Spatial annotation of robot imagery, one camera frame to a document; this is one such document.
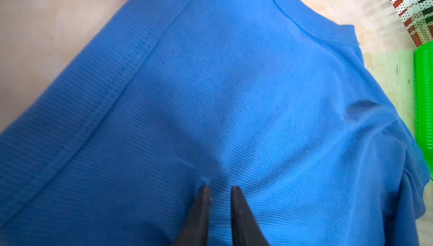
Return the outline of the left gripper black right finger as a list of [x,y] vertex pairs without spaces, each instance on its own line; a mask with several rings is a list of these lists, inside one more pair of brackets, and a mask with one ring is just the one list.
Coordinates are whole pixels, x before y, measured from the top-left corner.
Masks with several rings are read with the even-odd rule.
[[231,188],[231,229],[234,246],[269,246],[238,186]]

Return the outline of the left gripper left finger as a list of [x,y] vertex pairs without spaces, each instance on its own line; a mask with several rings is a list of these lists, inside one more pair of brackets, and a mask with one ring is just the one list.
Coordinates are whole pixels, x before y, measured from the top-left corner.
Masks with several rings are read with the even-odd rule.
[[203,186],[193,203],[182,230],[172,246],[207,246],[212,197],[209,186]]

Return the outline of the blue tank top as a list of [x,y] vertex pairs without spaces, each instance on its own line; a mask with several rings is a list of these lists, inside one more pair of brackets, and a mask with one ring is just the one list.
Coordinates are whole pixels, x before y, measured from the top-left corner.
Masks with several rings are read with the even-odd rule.
[[430,171],[355,29],[301,0],[129,0],[1,134],[3,246],[170,246],[241,190],[272,246],[416,246]]

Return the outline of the green plastic basket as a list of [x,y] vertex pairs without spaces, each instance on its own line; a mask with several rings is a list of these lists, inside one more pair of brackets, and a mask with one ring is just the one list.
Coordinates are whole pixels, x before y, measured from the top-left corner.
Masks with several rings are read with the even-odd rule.
[[415,52],[416,140],[426,164],[433,170],[433,43]]

